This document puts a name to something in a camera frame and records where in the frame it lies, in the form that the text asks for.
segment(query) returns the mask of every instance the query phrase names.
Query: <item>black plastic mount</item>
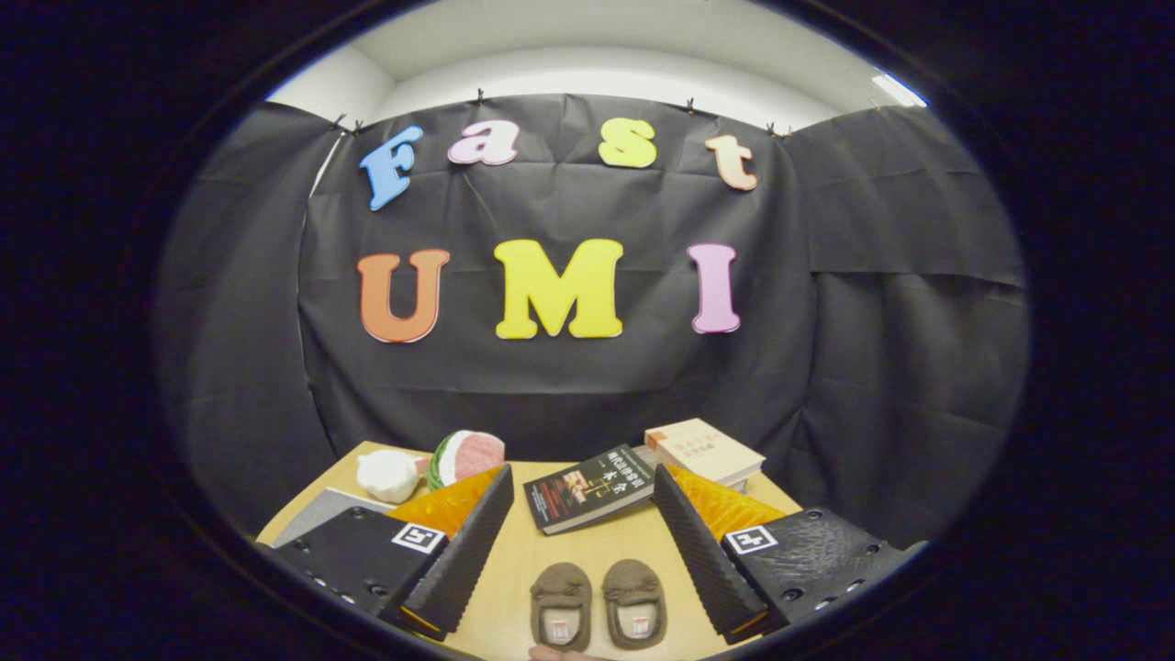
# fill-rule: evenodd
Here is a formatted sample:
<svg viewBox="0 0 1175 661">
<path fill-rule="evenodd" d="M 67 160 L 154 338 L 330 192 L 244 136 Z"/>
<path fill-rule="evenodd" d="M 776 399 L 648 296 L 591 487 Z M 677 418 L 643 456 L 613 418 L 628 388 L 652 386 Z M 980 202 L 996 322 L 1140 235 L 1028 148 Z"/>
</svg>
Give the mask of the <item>black plastic mount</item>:
<svg viewBox="0 0 1175 661">
<path fill-rule="evenodd" d="M 730 533 L 721 541 L 785 625 L 860 596 L 925 544 L 898 551 L 822 507 Z"/>
<path fill-rule="evenodd" d="M 714 544 L 698 511 L 664 466 L 657 467 L 653 478 L 653 503 L 690 571 L 714 632 L 733 645 L 774 628 L 767 603 Z"/>
<path fill-rule="evenodd" d="M 502 522 L 513 505 L 513 473 L 506 464 L 474 506 L 461 532 L 408 595 L 403 607 L 431 627 L 404 616 L 398 607 L 395 614 L 382 616 L 388 620 L 395 616 L 401 626 L 436 640 L 456 632 Z"/>
<path fill-rule="evenodd" d="M 441 531 L 352 507 L 281 547 L 258 546 L 316 589 L 378 616 L 409 594 L 446 545 Z"/>
</svg>

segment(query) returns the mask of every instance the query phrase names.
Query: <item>watermelon slice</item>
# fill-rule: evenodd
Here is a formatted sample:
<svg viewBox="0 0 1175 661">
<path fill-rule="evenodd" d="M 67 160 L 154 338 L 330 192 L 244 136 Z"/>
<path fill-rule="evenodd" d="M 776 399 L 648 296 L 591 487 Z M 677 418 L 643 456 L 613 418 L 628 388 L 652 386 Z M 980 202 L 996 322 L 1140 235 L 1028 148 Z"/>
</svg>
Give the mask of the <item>watermelon slice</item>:
<svg viewBox="0 0 1175 661">
<path fill-rule="evenodd" d="M 484 432 L 462 430 L 441 441 L 424 478 L 432 491 L 455 485 L 465 478 L 484 473 L 505 464 L 506 446 L 501 439 Z"/>
</svg>

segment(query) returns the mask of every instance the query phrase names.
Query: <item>black cloth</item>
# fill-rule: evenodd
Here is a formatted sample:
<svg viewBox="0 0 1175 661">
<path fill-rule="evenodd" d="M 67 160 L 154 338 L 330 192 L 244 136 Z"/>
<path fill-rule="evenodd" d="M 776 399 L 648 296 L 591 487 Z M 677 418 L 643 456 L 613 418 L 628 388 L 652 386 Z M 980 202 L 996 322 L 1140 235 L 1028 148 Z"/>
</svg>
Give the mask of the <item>black cloth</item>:
<svg viewBox="0 0 1175 661">
<path fill-rule="evenodd" d="M 613 116 L 654 127 L 652 166 L 602 162 Z M 518 123 L 518 156 L 450 162 L 462 128 L 489 119 Z M 372 211 L 358 163 L 411 124 L 410 184 Z M 724 133 L 752 150 L 756 189 L 719 177 L 704 141 Z M 181 457 L 249 530 L 363 440 L 431 451 L 479 430 L 510 459 L 578 460 L 700 417 L 767 456 L 804 506 L 905 546 L 949 524 L 999 456 L 1027 370 L 1026 277 L 982 170 L 925 109 L 772 137 L 650 101 L 533 95 L 338 135 L 262 106 L 194 182 L 163 258 L 156 337 Z M 623 333 L 499 339 L 494 248 L 515 238 L 558 271 L 580 242 L 619 241 Z M 691 326 L 700 242 L 738 252 L 733 333 Z M 450 252 L 436 325 L 376 342 L 356 262 L 400 255 L 390 306 L 407 316 L 408 257 L 428 248 Z"/>
<path fill-rule="evenodd" d="M 155 357 L 179 456 L 257 533 L 335 461 L 306 384 L 297 257 L 306 202 L 338 139 L 266 103 L 192 182 L 161 257 Z"/>
<path fill-rule="evenodd" d="M 652 166 L 600 161 L 599 127 L 613 116 L 654 127 Z M 490 119 L 519 124 L 518 156 L 451 163 L 462 128 Z M 410 184 L 371 211 L 358 162 L 412 124 L 424 135 Z M 754 190 L 718 176 L 703 142 L 723 133 L 752 150 Z M 497 338 L 494 248 L 515 238 L 537 240 L 559 271 L 580 242 L 619 241 L 623 335 Z M 685 250 L 698 242 L 738 251 L 734 333 L 691 328 L 698 279 Z M 410 345 L 371 339 L 356 262 L 401 256 L 391 309 L 407 316 L 407 258 L 427 248 L 451 255 L 432 332 Z M 766 454 L 768 475 L 805 506 L 897 545 L 941 531 L 986 474 L 1027 365 L 1010 222 L 974 160 L 916 108 L 855 113 L 786 140 L 605 96 L 415 112 L 343 139 L 301 249 L 307 371 L 338 452 L 365 439 L 428 451 L 469 429 L 498 434 L 509 458 L 577 460 L 700 417 Z"/>
</svg>

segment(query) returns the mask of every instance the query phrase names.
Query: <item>brown shoe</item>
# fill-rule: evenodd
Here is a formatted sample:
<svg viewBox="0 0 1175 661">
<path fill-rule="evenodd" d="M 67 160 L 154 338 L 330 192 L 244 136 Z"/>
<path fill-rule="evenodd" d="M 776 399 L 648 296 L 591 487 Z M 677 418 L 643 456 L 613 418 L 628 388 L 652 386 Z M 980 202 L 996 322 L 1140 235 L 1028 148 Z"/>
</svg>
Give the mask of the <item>brown shoe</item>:
<svg viewBox="0 0 1175 661">
<path fill-rule="evenodd" d="M 591 581 L 570 562 L 551 565 L 530 587 L 535 642 L 559 652 L 583 652 L 591 640 Z"/>
<path fill-rule="evenodd" d="M 644 649 L 665 638 L 665 592 L 639 560 L 622 560 L 604 576 L 607 633 L 620 649 Z"/>
</svg>

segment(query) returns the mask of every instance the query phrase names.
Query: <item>black book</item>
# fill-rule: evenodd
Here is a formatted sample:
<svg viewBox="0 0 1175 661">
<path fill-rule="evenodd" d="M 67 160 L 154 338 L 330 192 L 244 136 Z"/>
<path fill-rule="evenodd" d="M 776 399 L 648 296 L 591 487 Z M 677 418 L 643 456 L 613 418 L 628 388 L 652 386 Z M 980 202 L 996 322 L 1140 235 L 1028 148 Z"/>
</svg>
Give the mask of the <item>black book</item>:
<svg viewBox="0 0 1175 661">
<path fill-rule="evenodd" d="M 585 526 L 653 493 L 649 448 L 615 448 L 523 485 L 535 525 L 546 535 Z"/>
</svg>

